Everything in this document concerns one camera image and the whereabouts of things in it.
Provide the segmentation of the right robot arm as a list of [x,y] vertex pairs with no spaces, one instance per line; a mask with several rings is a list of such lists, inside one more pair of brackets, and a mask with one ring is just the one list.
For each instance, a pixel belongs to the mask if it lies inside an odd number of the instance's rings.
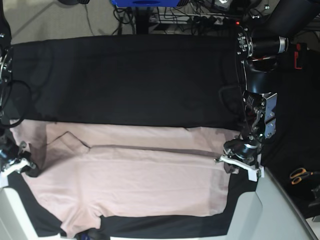
[[[5,17],[4,3],[0,2],[0,116],[4,115],[14,85],[22,85],[28,90],[28,103],[32,101],[31,88],[21,80],[14,80],[12,74],[13,47],[11,45],[12,33]],[[9,129],[17,127],[25,119],[26,113],[15,123],[0,123],[0,187],[9,185],[8,176],[16,173],[39,172],[38,166],[31,160],[31,153],[26,151],[27,144],[22,141],[17,145],[7,135]]]

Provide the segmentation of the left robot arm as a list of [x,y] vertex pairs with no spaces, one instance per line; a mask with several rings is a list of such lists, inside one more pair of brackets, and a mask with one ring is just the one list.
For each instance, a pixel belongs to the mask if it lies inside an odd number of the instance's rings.
[[320,12],[317,0],[281,0],[268,15],[253,13],[254,2],[236,27],[236,63],[241,108],[246,122],[244,130],[223,146],[217,161],[231,169],[244,169],[248,179],[257,182],[264,177],[261,164],[266,141],[276,134],[276,104],[281,66],[301,70],[305,47],[292,43],[293,36],[307,26]]

